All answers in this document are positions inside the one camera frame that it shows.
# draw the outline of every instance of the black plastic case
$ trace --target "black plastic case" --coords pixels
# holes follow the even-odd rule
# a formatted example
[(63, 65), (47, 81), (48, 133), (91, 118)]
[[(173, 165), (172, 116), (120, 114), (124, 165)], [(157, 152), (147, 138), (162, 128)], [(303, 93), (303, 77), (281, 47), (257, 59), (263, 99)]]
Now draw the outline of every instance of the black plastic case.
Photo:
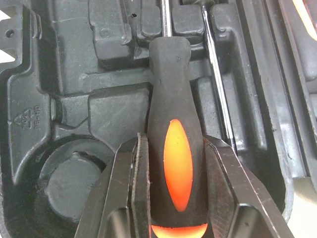
[[(221, 138), (200, 8), (172, 2), (173, 33), (191, 43), (203, 133)], [(316, 77), (306, 67), (316, 48), (300, 50), (291, 4), (221, 0), (211, 9), (239, 159), (286, 220), (293, 178), (317, 184)], [(0, 49), (16, 58), (0, 64), (0, 232), (71, 238), (119, 145), (146, 132), (159, 2), (0, 0), (0, 9), (11, 17), (0, 22)]]

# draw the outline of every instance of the screwdriver handle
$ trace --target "screwdriver handle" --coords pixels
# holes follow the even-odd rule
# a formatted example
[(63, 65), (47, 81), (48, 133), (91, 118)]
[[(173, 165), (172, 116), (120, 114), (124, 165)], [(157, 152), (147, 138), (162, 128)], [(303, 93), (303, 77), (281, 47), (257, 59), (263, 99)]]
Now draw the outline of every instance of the screwdriver handle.
[[(156, 38), (150, 43), (149, 54), (155, 79), (148, 120), (153, 224), (166, 227), (201, 225), (207, 220), (208, 210), (206, 172), (203, 136), (188, 78), (190, 43), (183, 37)], [(175, 119), (186, 133), (192, 156), (191, 192), (186, 209), (182, 211), (172, 201), (164, 173), (166, 134)], [(182, 166), (182, 163), (175, 164), (175, 167)]]

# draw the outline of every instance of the orange grip insert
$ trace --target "orange grip insert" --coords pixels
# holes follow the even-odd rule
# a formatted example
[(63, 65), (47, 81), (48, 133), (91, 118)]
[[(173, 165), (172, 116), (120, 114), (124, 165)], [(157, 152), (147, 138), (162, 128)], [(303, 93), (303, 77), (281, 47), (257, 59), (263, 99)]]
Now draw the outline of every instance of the orange grip insert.
[(201, 238), (207, 230), (207, 224), (196, 227), (167, 228), (152, 225), (158, 238)]
[(193, 183), (193, 161), (188, 138), (181, 122), (173, 119), (164, 144), (164, 173), (175, 208), (185, 211)]

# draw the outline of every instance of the screwdriver shaft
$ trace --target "screwdriver shaft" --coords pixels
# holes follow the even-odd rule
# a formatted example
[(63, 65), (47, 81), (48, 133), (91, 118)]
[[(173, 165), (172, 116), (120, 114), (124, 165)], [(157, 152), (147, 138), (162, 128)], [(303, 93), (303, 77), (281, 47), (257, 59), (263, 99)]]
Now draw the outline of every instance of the screwdriver shaft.
[(169, 0), (161, 0), (161, 17), (163, 36), (172, 36), (172, 20)]
[(218, 63), (218, 59), (216, 55), (214, 39), (211, 33), (211, 26), (209, 24), (208, 11), (204, 4), (201, 6), (201, 9), (202, 9), (204, 24), (205, 24), (205, 41), (206, 41), (206, 47), (208, 51), (208, 57), (214, 71), (214, 77), (215, 77), (215, 82), (217, 87), (218, 103), (220, 104), (220, 112), (221, 112), (223, 124), (225, 127), (224, 128), (225, 141), (234, 149), (235, 153), (237, 154), (237, 147), (235, 143), (227, 99), (226, 99), (222, 77), (221, 77), (221, 73), (219, 69), (219, 63)]

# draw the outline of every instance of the tool compartment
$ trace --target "tool compartment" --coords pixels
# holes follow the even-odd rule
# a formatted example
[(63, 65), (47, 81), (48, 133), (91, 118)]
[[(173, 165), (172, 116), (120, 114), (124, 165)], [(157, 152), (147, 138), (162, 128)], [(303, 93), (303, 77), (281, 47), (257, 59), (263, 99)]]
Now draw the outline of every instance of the tool compartment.
[[(273, 0), (223, 0), (212, 7), (211, 23), (239, 159), (288, 219), (292, 178), (309, 174), (294, 112), (303, 92), (290, 93), (297, 77), (287, 76), (296, 67), (281, 9)], [(10, 16), (0, 22), (0, 49), (15, 56), (0, 64), (1, 235), (70, 238), (120, 144), (146, 132), (159, 4), (1, 0), (0, 10)], [(173, 34), (191, 43), (202, 132), (221, 138), (200, 8), (174, 0), (171, 12)]]

